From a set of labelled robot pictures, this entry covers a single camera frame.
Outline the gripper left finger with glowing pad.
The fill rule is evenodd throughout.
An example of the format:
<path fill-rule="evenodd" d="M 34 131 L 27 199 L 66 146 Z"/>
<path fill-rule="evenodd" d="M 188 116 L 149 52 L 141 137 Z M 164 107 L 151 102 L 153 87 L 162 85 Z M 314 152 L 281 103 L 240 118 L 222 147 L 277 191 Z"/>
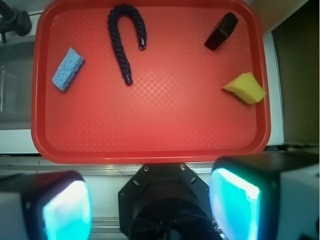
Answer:
<path fill-rule="evenodd" d="M 87 240 L 92 218 L 91 190 L 77 171 L 0 179 L 2 240 Z"/>

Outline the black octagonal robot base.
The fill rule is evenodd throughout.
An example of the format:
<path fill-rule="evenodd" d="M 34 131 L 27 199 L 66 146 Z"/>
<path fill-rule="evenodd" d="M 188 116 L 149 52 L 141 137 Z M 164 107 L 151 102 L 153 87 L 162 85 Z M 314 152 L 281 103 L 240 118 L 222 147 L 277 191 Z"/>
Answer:
<path fill-rule="evenodd" d="M 129 240 L 221 240 L 209 186 L 184 163 L 144 164 L 118 192 Z"/>

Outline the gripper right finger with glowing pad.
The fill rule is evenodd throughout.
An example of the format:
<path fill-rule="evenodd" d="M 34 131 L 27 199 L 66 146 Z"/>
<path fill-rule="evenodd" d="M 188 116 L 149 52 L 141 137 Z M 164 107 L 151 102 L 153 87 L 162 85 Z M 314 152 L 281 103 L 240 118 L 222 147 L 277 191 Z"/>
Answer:
<path fill-rule="evenodd" d="M 320 156 L 268 151 L 222 156 L 209 177 L 212 216 L 229 240 L 317 240 Z"/>

